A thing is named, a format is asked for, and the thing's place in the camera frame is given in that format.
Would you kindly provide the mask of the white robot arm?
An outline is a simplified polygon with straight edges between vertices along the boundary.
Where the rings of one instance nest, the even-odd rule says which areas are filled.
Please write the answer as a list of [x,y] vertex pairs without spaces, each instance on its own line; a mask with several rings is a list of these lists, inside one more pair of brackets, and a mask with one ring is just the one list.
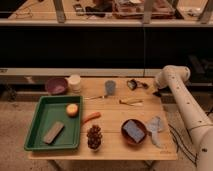
[[196,171],[213,171],[213,121],[185,86],[190,77],[186,66],[165,66],[154,79],[158,89],[169,87],[182,120],[197,151]]

